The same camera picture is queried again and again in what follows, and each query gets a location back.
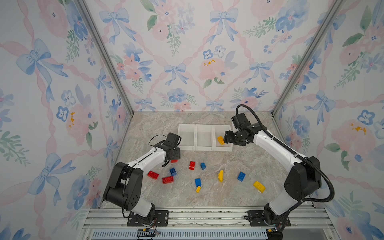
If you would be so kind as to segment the white bin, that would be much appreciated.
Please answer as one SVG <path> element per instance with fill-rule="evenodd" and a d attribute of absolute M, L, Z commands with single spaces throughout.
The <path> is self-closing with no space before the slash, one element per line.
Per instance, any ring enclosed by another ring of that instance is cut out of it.
<path fill-rule="evenodd" d="M 178 135 L 181 137 L 179 148 L 182 151 L 194 151 L 195 146 L 195 127 L 196 125 L 179 124 Z"/>
<path fill-rule="evenodd" d="M 213 125 L 197 125 L 197 151 L 213 150 Z"/>
<path fill-rule="evenodd" d="M 230 125 L 214 125 L 214 146 L 213 150 L 216 152 L 231 152 L 233 150 L 233 144 L 226 144 L 219 141 L 219 138 L 224 139 L 225 132 L 231 131 Z"/>

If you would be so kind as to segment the long red lego brick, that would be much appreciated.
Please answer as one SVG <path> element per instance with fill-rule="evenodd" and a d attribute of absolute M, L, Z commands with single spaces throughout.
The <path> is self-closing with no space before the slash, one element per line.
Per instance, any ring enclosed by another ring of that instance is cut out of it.
<path fill-rule="evenodd" d="M 162 178 L 162 183 L 163 184 L 169 184 L 169 183 L 173 183 L 173 182 L 174 182 L 174 177 L 173 176 Z"/>

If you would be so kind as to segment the red curved lego brick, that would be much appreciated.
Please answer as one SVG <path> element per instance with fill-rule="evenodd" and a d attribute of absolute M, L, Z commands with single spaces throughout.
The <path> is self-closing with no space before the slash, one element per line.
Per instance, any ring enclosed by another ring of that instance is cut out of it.
<path fill-rule="evenodd" d="M 158 177 L 159 177 L 159 174 L 158 173 L 155 173 L 153 171 L 149 171 L 148 174 L 147 174 L 148 177 L 150 177 L 151 179 L 154 179 L 154 180 L 157 180 Z"/>

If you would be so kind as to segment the yellow long lego brick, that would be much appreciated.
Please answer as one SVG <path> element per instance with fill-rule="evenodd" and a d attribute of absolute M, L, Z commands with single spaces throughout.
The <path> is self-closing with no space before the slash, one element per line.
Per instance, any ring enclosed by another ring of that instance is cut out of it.
<path fill-rule="evenodd" d="M 265 186 L 263 184 L 261 184 L 260 182 L 258 181 L 255 181 L 253 183 L 253 186 L 260 192 L 260 193 L 263 193 L 265 191 Z"/>

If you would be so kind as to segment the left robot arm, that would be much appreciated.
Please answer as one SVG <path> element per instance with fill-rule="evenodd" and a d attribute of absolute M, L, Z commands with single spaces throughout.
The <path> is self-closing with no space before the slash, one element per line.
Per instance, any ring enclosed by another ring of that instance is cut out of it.
<path fill-rule="evenodd" d="M 165 167 L 171 160 L 181 158 L 179 145 L 182 137 L 168 133 L 165 140 L 151 146 L 151 149 L 129 163 L 119 162 L 112 170 L 104 191 L 103 199 L 141 217 L 154 214 L 152 203 L 141 197 L 143 177 L 154 167 Z"/>

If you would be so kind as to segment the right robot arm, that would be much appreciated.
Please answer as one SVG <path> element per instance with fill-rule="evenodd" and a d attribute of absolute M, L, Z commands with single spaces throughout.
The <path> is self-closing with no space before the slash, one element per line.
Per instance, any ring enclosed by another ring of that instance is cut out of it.
<path fill-rule="evenodd" d="M 319 168 L 320 161 L 297 153 L 259 123 L 252 124 L 244 113 L 232 117 L 232 123 L 236 131 L 225 132 L 225 143 L 237 146 L 255 144 L 267 151 L 287 171 L 282 191 L 266 204 L 263 213 L 267 225 L 283 224 L 287 215 L 300 206 L 304 198 L 321 188 L 321 174 L 305 162 L 307 160 Z"/>

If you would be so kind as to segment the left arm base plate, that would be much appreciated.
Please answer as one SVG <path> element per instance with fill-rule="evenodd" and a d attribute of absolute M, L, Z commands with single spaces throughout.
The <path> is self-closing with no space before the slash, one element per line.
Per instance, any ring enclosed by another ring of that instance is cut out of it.
<path fill-rule="evenodd" d="M 169 211 L 154 210 L 147 217 L 130 213 L 128 217 L 128 227 L 167 227 L 169 222 Z"/>

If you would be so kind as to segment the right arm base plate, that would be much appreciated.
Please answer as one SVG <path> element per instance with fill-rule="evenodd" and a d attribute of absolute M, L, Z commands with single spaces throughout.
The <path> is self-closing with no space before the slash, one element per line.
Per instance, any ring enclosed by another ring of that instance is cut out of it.
<path fill-rule="evenodd" d="M 271 227 L 282 228 L 290 227 L 291 222 L 285 215 L 276 216 L 273 212 L 264 210 L 250 210 L 244 216 L 244 219 L 250 222 L 251 227 Z"/>

